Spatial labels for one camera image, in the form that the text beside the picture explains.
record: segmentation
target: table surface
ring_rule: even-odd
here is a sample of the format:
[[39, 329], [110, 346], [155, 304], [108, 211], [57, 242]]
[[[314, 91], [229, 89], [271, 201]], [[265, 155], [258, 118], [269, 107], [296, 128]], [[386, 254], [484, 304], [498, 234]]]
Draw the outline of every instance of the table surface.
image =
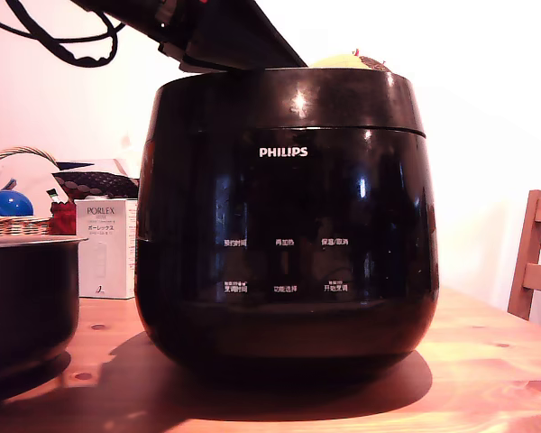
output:
[[541, 327], [452, 290], [415, 353], [343, 390], [199, 383], [152, 345], [132, 299], [82, 299], [65, 356], [47, 382], [3, 396], [0, 432], [541, 433]]

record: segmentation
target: power cord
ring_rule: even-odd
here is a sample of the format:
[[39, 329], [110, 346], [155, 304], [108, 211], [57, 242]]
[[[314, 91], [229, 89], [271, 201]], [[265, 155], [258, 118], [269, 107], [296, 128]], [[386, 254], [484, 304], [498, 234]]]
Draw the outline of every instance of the power cord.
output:
[[[13, 33], [17, 36], [22, 36], [27, 39], [33, 39], [41, 43], [48, 51], [58, 57], [60, 60], [63, 60], [73, 66], [78, 66], [81, 68], [97, 68], [105, 66], [110, 63], [116, 55], [118, 50], [118, 37], [117, 33], [120, 32], [125, 25], [123, 23], [118, 24], [116, 27], [112, 25], [108, 17], [102, 13], [96, 12], [96, 15], [102, 20], [106, 26], [106, 32], [98, 34], [96, 36], [87, 36], [83, 38], [52, 38], [42, 27], [40, 27], [22, 6], [18, 0], [6, 0], [10, 9], [14, 12], [16, 17], [20, 20], [24, 27], [29, 32], [23, 32], [21, 30], [15, 29], [0, 23], [0, 29], [7, 32]], [[113, 45], [110, 54], [106, 58], [95, 60], [91, 57], [85, 57], [76, 59], [74, 55], [61, 46], [62, 43], [83, 43], [83, 42], [93, 42], [93, 41], [102, 41], [106, 38], [112, 38]]]

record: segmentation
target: black rice cooker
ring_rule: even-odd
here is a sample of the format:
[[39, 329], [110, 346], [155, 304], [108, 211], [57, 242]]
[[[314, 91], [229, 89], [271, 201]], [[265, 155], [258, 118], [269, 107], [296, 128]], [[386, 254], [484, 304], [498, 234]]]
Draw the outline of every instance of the black rice cooker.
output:
[[382, 372], [417, 347], [439, 286], [410, 83], [304, 68], [165, 85], [137, 242], [142, 321], [192, 371], [249, 381]]

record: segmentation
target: chair backrest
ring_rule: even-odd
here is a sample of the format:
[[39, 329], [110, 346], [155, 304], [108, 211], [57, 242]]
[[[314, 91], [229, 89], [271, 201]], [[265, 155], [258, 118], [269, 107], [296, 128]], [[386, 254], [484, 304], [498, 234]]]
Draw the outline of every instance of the chair backrest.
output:
[[529, 191], [507, 312], [529, 320], [533, 290], [541, 290], [541, 191]]

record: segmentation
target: inner cooking pot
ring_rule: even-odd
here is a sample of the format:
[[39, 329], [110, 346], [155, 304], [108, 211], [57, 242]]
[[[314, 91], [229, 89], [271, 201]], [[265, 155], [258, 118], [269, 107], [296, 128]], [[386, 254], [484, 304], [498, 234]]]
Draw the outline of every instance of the inner cooking pot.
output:
[[64, 352], [78, 324], [75, 236], [0, 236], [0, 382]]
[[416, 347], [438, 268], [410, 83], [367, 69], [216, 73], [160, 89], [136, 299], [152, 341], [227, 378], [360, 377]]

